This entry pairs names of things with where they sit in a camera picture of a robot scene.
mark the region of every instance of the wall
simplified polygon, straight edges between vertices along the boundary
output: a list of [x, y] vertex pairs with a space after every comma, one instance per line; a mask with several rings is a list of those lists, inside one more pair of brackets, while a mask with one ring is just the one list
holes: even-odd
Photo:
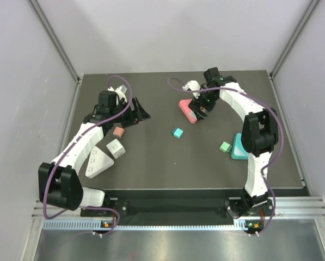
[[325, 0], [321, 1], [275, 82], [307, 178], [325, 202]]
[[0, 1], [0, 260], [17, 260], [75, 87], [26, 0]]
[[310, 0], [39, 0], [79, 75], [270, 71]]

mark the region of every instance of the cable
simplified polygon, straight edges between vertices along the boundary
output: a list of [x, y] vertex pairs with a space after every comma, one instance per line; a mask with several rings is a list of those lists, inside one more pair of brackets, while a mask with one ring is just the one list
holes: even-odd
[[[116, 211], [115, 209], [113, 209], [113, 208], [95, 208], [95, 207], [86, 207], [86, 209], [89, 209], [89, 210], [106, 210], [106, 211], [111, 211], [111, 212], [113, 212], [113, 214], [115, 213], [115, 214], [118, 216], [118, 218], [116, 219], [115, 224], [111, 227], [111, 229], [108, 230], [106, 233], [101, 234], [101, 237], [105, 237], [105, 236], [111, 234], [111, 233], [114, 231], [115, 227], [116, 227], [116, 226], [118, 225], [118, 223], [120, 222], [120, 214], [119, 214], [119, 212], [117, 212], [117, 211]], [[93, 232], [92, 232], [92, 231], [81, 231], [81, 232], [79, 232], [79, 233], [77, 233], [77, 234], [75, 234], [75, 235], [73, 235], [73, 236], [67, 238], [66, 240], [64, 240], [64, 241], [63, 241], [63, 242], [62, 242], [58, 247], [56, 247], [55, 249], [53, 249], [51, 252], [48, 252], [48, 251], [46, 250], [46, 247], [45, 247], [45, 239], [43, 239], [43, 241], [42, 241], [42, 248], [43, 248], [43, 251], [44, 251], [47, 255], [54, 254], [54, 253], [57, 252], [60, 248], [62, 248], [65, 244], [67, 244], [69, 241], [72, 241], [74, 238], [76, 238], [76, 237], [78, 237], [79, 235], [82, 235], [82, 234], [93, 234]]]
[[[81, 136], [79, 136], [79, 138], [77, 139], [77, 141], [81, 140], [82, 136], [86, 135], [86, 133], [88, 133], [90, 130], [92, 130], [93, 128], [95, 127], [99, 127], [101, 125], [103, 125], [104, 123], [107, 123], [111, 120], [114, 120], [116, 119], [117, 117], [119, 117], [120, 115], [122, 115], [130, 106], [131, 106], [131, 103], [132, 103], [132, 99], [133, 99], [133, 91], [132, 91], [132, 87], [131, 85], [129, 84], [129, 82], [122, 76], [119, 76], [119, 75], [112, 75], [108, 78], [108, 82], [107, 82], [107, 85], [109, 86], [109, 83], [110, 81], [113, 79], [113, 78], [119, 78], [121, 80], [123, 80], [126, 85], [127, 85], [127, 88], [130, 90], [130, 94], [131, 94], [131, 97], [126, 105], [126, 107], [121, 111], [119, 112], [118, 114], [110, 117], [110, 118], [107, 118], [93, 126], [91, 126], [90, 128], [88, 128], [87, 130], [85, 130], [83, 133], [81, 133]], [[54, 214], [53, 216], [48, 216], [47, 215], [47, 210], [46, 210], [46, 205], [47, 205], [47, 194], [48, 194], [48, 191], [50, 189], [50, 185], [51, 185], [51, 181], [52, 181], [52, 178], [54, 176], [54, 173], [56, 172], [56, 169], [58, 168], [59, 164], [62, 162], [62, 160], [65, 158], [65, 156], [74, 148], [75, 146], [75, 142], [73, 142], [69, 148], [62, 154], [62, 156], [59, 158], [59, 160], [55, 163], [54, 167], [52, 168], [51, 170], [51, 173], [50, 173], [50, 176], [48, 177], [48, 180], [47, 180], [47, 183], [46, 183], [46, 186], [45, 186], [45, 192], [44, 192], [44, 198], [43, 198], [43, 201], [42, 201], [42, 212], [44, 214], [44, 218], [45, 219], [54, 219], [55, 217], [59, 216], [60, 214], [64, 213], [65, 211], [67, 211], [67, 209], [63, 209], [61, 210], [60, 212]]]
[[[183, 86], [185, 85], [181, 80], [179, 80], [178, 78], [174, 78], [174, 77], [170, 77], [167, 79], [167, 83], [168, 85], [173, 89], [173, 90], [176, 90], [176, 91], [181, 91], [181, 92], [205, 92], [205, 91], [212, 91], [212, 90], [225, 90], [225, 91], [234, 91], [234, 92], [238, 92], [238, 90], [236, 89], [232, 89], [232, 88], [227, 88], [227, 87], [213, 87], [213, 88], [208, 88], [208, 89], [200, 89], [200, 90], [195, 90], [195, 91], [192, 91], [192, 90], [183, 90], [183, 89], [179, 89], [179, 88], [176, 88], [174, 87], [172, 84], [171, 84], [171, 80], [176, 80], [177, 82], [179, 82], [180, 84], [182, 84]], [[255, 97], [253, 96], [250, 96], [248, 94], [245, 94], [244, 92], [238, 92], [239, 94], [241, 94], [242, 96], [248, 98], [248, 99], [251, 99], [253, 100], [254, 102], [256, 102], [257, 104], [263, 106], [265, 109], [267, 109], [271, 115], [274, 117], [275, 121], [277, 122], [277, 125], [278, 125], [278, 128], [279, 128], [279, 132], [280, 132], [280, 137], [281, 137], [281, 142], [280, 142], [280, 149], [277, 153], [277, 155], [273, 158], [272, 161], [270, 161], [267, 165], [265, 165], [262, 169], [261, 169], [261, 175], [262, 175], [262, 178], [264, 180], [264, 183], [268, 189], [268, 191], [270, 191], [271, 195], [272, 195], [272, 198], [273, 198], [273, 208], [272, 208], [272, 212], [271, 212], [271, 215], [266, 223], [266, 225], [264, 226], [264, 228], [257, 234], [258, 236], [261, 235], [265, 230], [266, 228], [269, 226], [269, 224], [271, 223], [272, 221], [272, 218], [274, 216], [274, 213], [275, 213], [275, 209], [276, 209], [276, 196], [275, 196], [275, 193], [273, 191], [273, 189], [269, 186], [269, 184], [267, 183], [267, 180], [265, 178], [265, 174], [264, 174], [264, 170], [267, 169], [268, 167], [270, 167], [275, 161], [278, 160], [278, 158], [281, 156], [282, 154], [282, 150], [283, 150], [283, 146], [284, 146], [284, 135], [283, 135], [283, 127], [282, 127], [282, 124], [280, 122], [280, 120], [278, 119], [277, 115], [274, 113], [274, 111], [264, 102], [262, 102], [261, 100], [258, 100], [256, 99]]]

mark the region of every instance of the green block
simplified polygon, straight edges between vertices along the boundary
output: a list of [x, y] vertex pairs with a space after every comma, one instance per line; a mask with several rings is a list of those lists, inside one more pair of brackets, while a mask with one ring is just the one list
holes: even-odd
[[227, 142], [223, 142], [219, 149], [224, 153], [228, 153], [232, 149], [232, 146]]

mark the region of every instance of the purple cable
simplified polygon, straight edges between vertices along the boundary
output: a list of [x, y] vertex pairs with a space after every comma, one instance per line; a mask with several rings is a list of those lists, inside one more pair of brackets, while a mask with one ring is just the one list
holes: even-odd
[[[181, 91], [181, 92], [205, 92], [205, 91], [212, 91], [212, 90], [225, 90], [225, 91], [234, 91], [234, 92], [238, 92], [238, 90], [236, 89], [232, 89], [232, 88], [227, 88], [227, 87], [214, 87], [214, 88], [208, 88], [208, 89], [200, 89], [200, 90], [196, 90], [196, 91], [192, 91], [192, 90], [183, 90], [183, 89], [179, 89], [179, 88], [176, 88], [174, 87], [172, 84], [171, 84], [171, 80], [176, 80], [177, 82], [179, 82], [180, 84], [182, 84], [183, 86], [185, 85], [181, 80], [179, 80], [178, 78], [174, 78], [174, 77], [171, 77], [171, 78], [168, 78], [167, 79], [167, 82], [168, 82], [168, 85], [173, 89], [173, 90], [176, 90], [176, 91]], [[262, 175], [262, 178], [264, 180], [264, 183], [267, 187], [267, 189], [270, 191], [271, 195], [272, 195], [272, 198], [273, 198], [273, 208], [272, 208], [272, 212], [271, 212], [271, 215], [266, 223], [266, 225], [264, 226], [264, 228], [258, 233], [258, 236], [261, 235], [265, 230], [266, 228], [268, 227], [268, 225], [271, 223], [272, 221], [272, 218], [275, 214], [275, 210], [276, 210], [276, 196], [275, 196], [275, 193], [273, 191], [273, 189], [269, 186], [266, 178], [264, 177], [265, 174], [264, 174], [264, 169], [270, 167], [276, 160], [278, 160], [278, 158], [281, 156], [282, 154], [282, 150], [283, 150], [283, 145], [284, 145], [284, 135], [283, 135], [283, 127], [282, 127], [282, 124], [280, 122], [280, 120], [278, 119], [278, 117], [276, 116], [276, 114], [273, 112], [273, 110], [264, 102], [262, 102], [261, 100], [258, 100], [248, 94], [245, 94], [243, 92], [238, 92], [239, 94], [241, 94], [242, 96], [246, 97], [246, 98], [249, 98], [253, 101], [255, 101], [257, 104], [263, 106], [265, 109], [267, 109], [271, 115], [274, 117], [275, 121], [277, 122], [277, 125], [278, 125], [278, 128], [279, 128], [279, 132], [280, 132], [280, 136], [281, 136], [281, 142], [280, 142], [280, 149], [277, 153], [277, 155], [273, 158], [272, 161], [270, 161], [266, 166], [264, 166], [262, 169], [261, 169], [261, 175]]]
[[[108, 232], [106, 232], [105, 234], [102, 234], [103, 236], [107, 236], [109, 234], [111, 234], [115, 227], [118, 225], [118, 223], [120, 222], [120, 214], [119, 212], [117, 212], [115, 209], [113, 208], [95, 208], [95, 207], [86, 207], [86, 209], [89, 209], [89, 210], [106, 210], [106, 211], [111, 211], [111, 212], [114, 212], [116, 215], [117, 215], [117, 219], [116, 219], [116, 222], [115, 224], [110, 228], [110, 230], [108, 230]], [[43, 251], [47, 254], [47, 255], [51, 255], [51, 254], [54, 254], [55, 252], [57, 252], [60, 248], [62, 248], [65, 244], [67, 244], [69, 241], [72, 241], [74, 238], [76, 238], [77, 236], [79, 235], [82, 235], [82, 234], [92, 234], [91, 231], [81, 231], [69, 238], [67, 238], [66, 240], [64, 240], [58, 247], [56, 247], [55, 249], [53, 249], [51, 252], [48, 252], [46, 251], [46, 247], [45, 247], [45, 239], [43, 239], [42, 241], [42, 248], [43, 248]]]
[[[81, 140], [82, 136], [85, 135], [86, 133], [88, 133], [90, 130], [92, 130], [93, 128], [95, 127], [98, 127], [98, 126], [101, 126], [103, 125], [104, 123], [106, 122], [109, 122], [111, 120], [114, 120], [116, 119], [117, 117], [119, 117], [120, 115], [122, 115], [130, 106], [131, 106], [131, 103], [132, 103], [132, 98], [133, 98], [133, 91], [132, 91], [132, 87], [131, 85], [129, 84], [129, 82], [122, 76], [119, 76], [119, 75], [112, 75], [108, 78], [108, 86], [109, 86], [109, 83], [110, 81], [113, 79], [113, 78], [119, 78], [121, 80], [123, 80], [126, 85], [127, 85], [127, 88], [130, 90], [130, 94], [131, 94], [131, 97], [126, 105], [126, 107], [121, 111], [119, 112], [118, 114], [108, 118], [108, 119], [105, 119], [99, 123], [97, 123], [96, 125], [93, 125], [92, 127], [88, 128], [87, 130], [85, 130], [81, 136], [77, 139], [77, 141]], [[46, 205], [47, 205], [47, 194], [48, 194], [48, 191], [50, 189], [50, 185], [51, 185], [51, 181], [52, 181], [52, 178], [54, 176], [54, 173], [56, 172], [56, 169], [58, 168], [59, 164], [62, 162], [62, 160], [65, 158], [65, 156], [74, 148], [75, 146], [75, 142], [73, 142], [69, 148], [63, 153], [63, 155], [59, 158], [59, 160], [55, 163], [53, 169], [51, 170], [51, 173], [50, 173], [50, 176], [48, 177], [48, 180], [47, 180], [47, 183], [46, 183], [46, 187], [45, 187], [45, 192], [44, 192], [44, 198], [43, 198], [43, 201], [42, 201], [42, 211], [44, 213], [44, 218], [45, 219], [54, 219], [55, 217], [59, 216], [60, 214], [62, 214], [63, 212], [67, 211], [67, 209], [63, 209], [61, 210], [60, 212], [54, 214], [53, 216], [48, 216], [47, 215], [47, 210], [46, 210]]]

